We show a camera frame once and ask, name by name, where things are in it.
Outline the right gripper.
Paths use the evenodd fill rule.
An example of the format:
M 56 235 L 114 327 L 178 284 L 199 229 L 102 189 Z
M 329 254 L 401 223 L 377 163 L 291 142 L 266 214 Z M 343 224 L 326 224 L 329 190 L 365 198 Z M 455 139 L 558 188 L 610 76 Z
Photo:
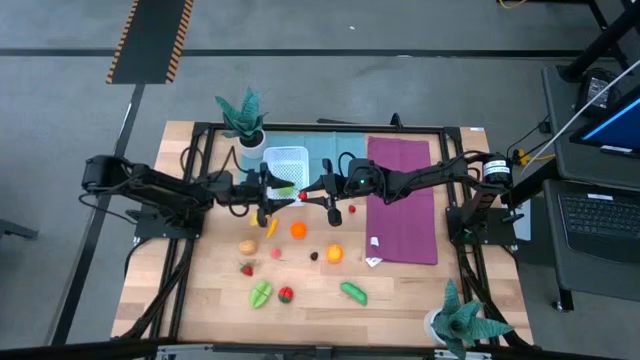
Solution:
M 336 205 L 339 200 L 369 195 L 385 199 L 385 173 L 382 168 L 364 158 L 353 158 L 352 161 L 355 162 L 354 169 L 344 176 L 333 172 L 330 159 L 323 159 L 322 166 L 326 171 L 324 177 L 302 189 L 305 193 L 325 190 L 327 197 L 306 198 L 303 202 L 325 206 L 328 222 L 334 227 L 342 224 L 341 211 Z

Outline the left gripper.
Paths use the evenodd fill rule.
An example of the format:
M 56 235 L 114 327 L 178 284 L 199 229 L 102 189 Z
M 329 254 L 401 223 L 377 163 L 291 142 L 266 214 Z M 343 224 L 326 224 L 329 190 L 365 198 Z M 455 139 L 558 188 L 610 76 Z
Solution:
M 233 175 L 229 171 L 219 171 L 215 176 L 215 200 L 221 206 L 230 209 L 234 216 L 242 217 L 245 213 L 238 214 L 232 209 L 233 206 L 244 206 L 246 209 L 250 205 L 258 207 L 257 222 L 260 227 L 267 226 L 267 216 L 269 214 L 269 205 L 267 198 L 267 185 L 273 189 L 292 188 L 295 184 L 277 176 L 268 175 L 266 170 L 256 172 L 249 171 L 248 179 L 241 184 L 233 184 Z M 292 203 L 294 199 L 271 200 L 270 207 L 272 210 L 279 210 Z

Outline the green cucumber toy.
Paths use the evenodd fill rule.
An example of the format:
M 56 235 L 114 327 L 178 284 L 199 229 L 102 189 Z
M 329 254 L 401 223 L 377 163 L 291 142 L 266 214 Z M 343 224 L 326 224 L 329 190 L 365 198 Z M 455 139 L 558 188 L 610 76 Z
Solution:
M 342 282 L 340 284 L 340 289 L 342 292 L 344 292 L 350 298 L 358 302 L 360 305 L 366 306 L 368 304 L 367 294 L 362 289 L 354 285 L 353 283 Z

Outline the white perforated plastic basket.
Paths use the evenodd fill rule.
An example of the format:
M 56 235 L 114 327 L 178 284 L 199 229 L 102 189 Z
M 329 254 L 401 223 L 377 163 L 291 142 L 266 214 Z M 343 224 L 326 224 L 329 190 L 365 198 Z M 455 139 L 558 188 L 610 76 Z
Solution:
M 263 161 L 270 172 L 278 178 L 295 184 L 292 196 L 279 195 L 279 189 L 268 189 L 268 197 L 273 200 L 294 199 L 292 206 L 303 206 L 299 199 L 299 191 L 309 185 L 309 155 L 302 146 L 269 147 L 263 153 Z

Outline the teal cloth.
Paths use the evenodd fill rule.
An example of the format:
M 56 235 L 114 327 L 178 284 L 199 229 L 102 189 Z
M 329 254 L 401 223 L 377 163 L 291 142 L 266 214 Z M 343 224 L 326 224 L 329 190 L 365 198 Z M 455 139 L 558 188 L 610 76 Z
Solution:
M 338 172 L 338 157 L 350 152 L 355 157 L 366 156 L 365 135 L 345 132 L 267 132 L 267 147 L 302 146 L 309 155 L 309 180 L 315 182 L 324 173 L 322 159 L 329 158 Z

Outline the artificial plant in white pot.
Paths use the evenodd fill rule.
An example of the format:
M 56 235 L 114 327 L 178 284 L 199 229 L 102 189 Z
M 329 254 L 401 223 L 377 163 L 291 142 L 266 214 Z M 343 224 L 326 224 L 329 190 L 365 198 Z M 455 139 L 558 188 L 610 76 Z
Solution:
M 513 330 L 504 322 L 479 318 L 477 314 L 483 307 L 484 304 L 477 300 L 462 303 L 456 284 L 449 280 L 442 307 L 431 310 L 424 318 L 425 333 L 445 345 L 457 360 L 466 360 L 466 343 L 500 337 Z
M 239 109 L 221 96 L 215 96 L 214 99 L 222 110 L 223 122 L 227 128 L 222 135 L 226 138 L 237 138 L 244 157 L 261 159 L 267 144 L 266 133 L 263 130 L 266 114 L 260 112 L 258 94 L 248 88 Z

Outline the purple cloth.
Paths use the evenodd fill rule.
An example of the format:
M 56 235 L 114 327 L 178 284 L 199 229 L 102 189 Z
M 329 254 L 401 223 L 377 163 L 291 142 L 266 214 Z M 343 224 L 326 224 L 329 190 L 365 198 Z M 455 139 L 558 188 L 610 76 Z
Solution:
M 367 158 L 377 165 L 410 172 L 431 165 L 427 141 L 371 137 Z M 370 196 L 366 206 L 366 256 L 383 261 L 435 265 L 438 263 L 434 195 L 431 188 L 414 191 L 390 205 Z M 370 244 L 377 237 L 378 246 Z

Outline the green toy starfruit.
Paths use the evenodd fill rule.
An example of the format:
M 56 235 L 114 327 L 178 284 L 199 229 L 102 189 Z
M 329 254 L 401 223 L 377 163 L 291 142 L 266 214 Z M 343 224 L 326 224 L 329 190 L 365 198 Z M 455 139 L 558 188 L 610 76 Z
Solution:
M 254 309 L 260 308 L 268 301 L 271 293 L 272 285 L 265 280 L 259 281 L 249 295 L 250 306 Z

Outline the black mat with striped edges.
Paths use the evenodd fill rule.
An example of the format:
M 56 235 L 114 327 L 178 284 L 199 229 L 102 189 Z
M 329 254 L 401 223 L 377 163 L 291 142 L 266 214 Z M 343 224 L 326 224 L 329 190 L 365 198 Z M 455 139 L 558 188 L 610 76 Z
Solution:
M 173 83 L 193 7 L 194 0 L 134 0 L 106 83 Z

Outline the yellow power plug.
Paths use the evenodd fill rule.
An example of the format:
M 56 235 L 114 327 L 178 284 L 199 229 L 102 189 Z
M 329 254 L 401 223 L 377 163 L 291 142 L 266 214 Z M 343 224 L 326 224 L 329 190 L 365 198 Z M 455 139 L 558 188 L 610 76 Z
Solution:
M 533 158 L 532 155 L 526 153 L 523 149 L 516 149 L 512 153 L 512 162 L 514 165 L 524 167 L 532 161 L 546 161 L 555 157 L 554 154 L 545 155 L 539 158 Z

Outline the grey chair base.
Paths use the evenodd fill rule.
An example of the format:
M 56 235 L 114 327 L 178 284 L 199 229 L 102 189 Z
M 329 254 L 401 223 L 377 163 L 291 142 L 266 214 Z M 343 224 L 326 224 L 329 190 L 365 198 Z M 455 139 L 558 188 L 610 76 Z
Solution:
M 33 240 L 38 236 L 38 231 L 0 219 L 0 240 L 5 235 L 18 236 L 27 240 Z

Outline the white rod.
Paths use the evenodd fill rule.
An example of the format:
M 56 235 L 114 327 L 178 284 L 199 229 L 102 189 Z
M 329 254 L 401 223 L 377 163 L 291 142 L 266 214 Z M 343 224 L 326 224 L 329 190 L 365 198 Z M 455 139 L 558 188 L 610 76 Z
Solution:
M 584 105 L 579 106 L 577 109 L 570 109 L 570 119 L 566 119 L 566 114 L 560 114 L 558 112 L 557 106 L 561 105 L 561 99 L 555 99 L 553 97 L 554 88 L 552 87 L 551 79 L 548 77 L 546 72 L 543 72 L 543 85 L 545 90 L 545 100 L 547 109 L 549 112 L 549 121 L 551 124 L 561 125 L 561 128 L 558 128 L 554 131 L 553 137 L 542 144 L 539 151 L 531 157 L 531 162 L 536 161 L 542 158 L 543 153 L 562 135 L 568 134 L 570 130 L 577 131 L 579 129 L 578 125 L 574 125 L 576 120 L 580 120 L 583 117 L 583 113 L 591 106 L 599 105 L 600 103 L 606 104 L 608 102 L 608 97 L 612 93 L 612 89 L 617 85 L 617 83 L 629 75 L 632 70 L 640 65 L 640 60 L 637 60 L 633 65 L 631 65 L 627 70 L 624 70 L 620 75 L 617 75 L 613 80 L 606 82 L 605 86 L 599 85 L 595 87 L 596 93 L 590 90 L 590 86 L 587 86 L 586 89 L 586 99 L 587 102 Z

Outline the black laptop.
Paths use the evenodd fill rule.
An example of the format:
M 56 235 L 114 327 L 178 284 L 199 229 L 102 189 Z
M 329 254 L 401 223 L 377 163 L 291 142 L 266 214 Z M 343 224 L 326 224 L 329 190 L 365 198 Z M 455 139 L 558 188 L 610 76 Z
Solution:
M 640 192 L 546 180 L 559 287 L 640 302 Z

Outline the black power adapter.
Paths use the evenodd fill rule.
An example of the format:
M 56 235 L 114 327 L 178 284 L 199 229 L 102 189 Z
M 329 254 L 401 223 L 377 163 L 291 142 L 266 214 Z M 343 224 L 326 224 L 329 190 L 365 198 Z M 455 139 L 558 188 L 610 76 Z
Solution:
M 615 73 L 604 68 L 593 68 L 587 71 L 581 81 L 576 108 L 580 109 L 584 107 L 615 78 Z M 617 86 L 614 85 L 586 107 L 582 112 L 582 116 L 596 118 L 604 115 L 615 104 L 619 97 L 619 90 Z

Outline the monitor with blue screen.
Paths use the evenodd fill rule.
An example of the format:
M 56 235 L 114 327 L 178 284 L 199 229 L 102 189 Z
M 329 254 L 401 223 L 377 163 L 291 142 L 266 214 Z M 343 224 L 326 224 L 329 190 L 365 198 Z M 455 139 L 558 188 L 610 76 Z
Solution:
M 570 141 L 640 159 L 640 85 L 625 94 L 613 110 L 576 130 Z

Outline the black stand beam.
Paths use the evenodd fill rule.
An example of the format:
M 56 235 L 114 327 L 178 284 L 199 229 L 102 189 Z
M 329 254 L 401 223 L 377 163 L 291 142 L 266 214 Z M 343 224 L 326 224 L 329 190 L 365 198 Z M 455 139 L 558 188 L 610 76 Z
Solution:
M 602 56 L 611 54 L 623 70 L 629 70 L 626 55 L 618 42 L 632 28 L 640 35 L 640 0 L 621 0 L 623 12 L 609 25 L 596 0 L 584 0 L 596 18 L 601 34 L 568 66 L 559 69 L 559 75 L 568 82 L 576 82 Z

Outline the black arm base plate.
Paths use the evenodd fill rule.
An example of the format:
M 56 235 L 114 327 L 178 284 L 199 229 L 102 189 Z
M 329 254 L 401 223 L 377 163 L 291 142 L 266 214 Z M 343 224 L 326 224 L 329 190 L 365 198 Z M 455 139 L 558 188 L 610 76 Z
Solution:
M 166 208 L 146 204 L 140 210 L 128 210 L 127 214 L 135 219 L 135 236 L 140 238 L 197 239 L 205 218 L 201 211 L 176 214 Z
M 466 219 L 459 207 L 446 209 L 449 240 L 454 245 L 514 245 L 516 235 L 511 213 L 503 208 L 489 208 L 485 215 Z

